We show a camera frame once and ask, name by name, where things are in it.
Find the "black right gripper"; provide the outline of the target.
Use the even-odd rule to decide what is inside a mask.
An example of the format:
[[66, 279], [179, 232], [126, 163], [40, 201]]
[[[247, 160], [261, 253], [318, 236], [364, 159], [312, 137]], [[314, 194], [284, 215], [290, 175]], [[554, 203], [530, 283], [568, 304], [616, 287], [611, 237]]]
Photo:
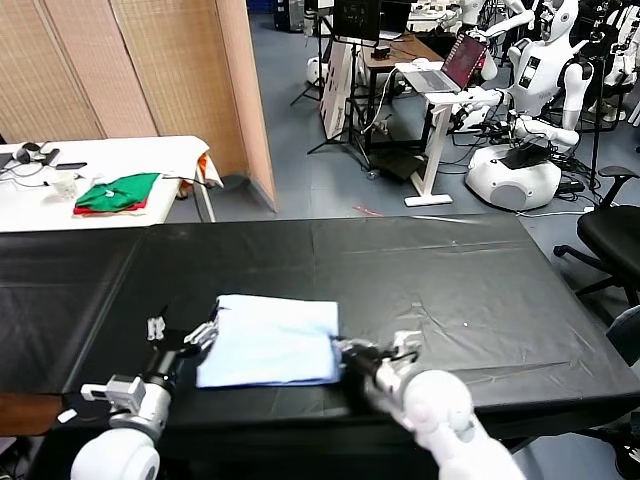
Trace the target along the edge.
[[332, 348], [341, 351], [341, 358], [334, 361], [334, 373], [347, 370], [372, 386], [395, 386], [394, 361], [396, 351], [363, 339], [330, 336]]

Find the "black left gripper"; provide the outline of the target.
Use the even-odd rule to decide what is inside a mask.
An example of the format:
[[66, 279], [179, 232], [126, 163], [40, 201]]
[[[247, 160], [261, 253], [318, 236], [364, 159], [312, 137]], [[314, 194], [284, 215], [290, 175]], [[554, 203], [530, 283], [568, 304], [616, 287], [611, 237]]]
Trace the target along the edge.
[[164, 305], [160, 311], [147, 319], [147, 340], [152, 349], [148, 364], [148, 382], [160, 386], [175, 386], [184, 363], [199, 358], [209, 349], [219, 335], [218, 306], [211, 311], [208, 320], [191, 333], [168, 330], [164, 316], [168, 309]]

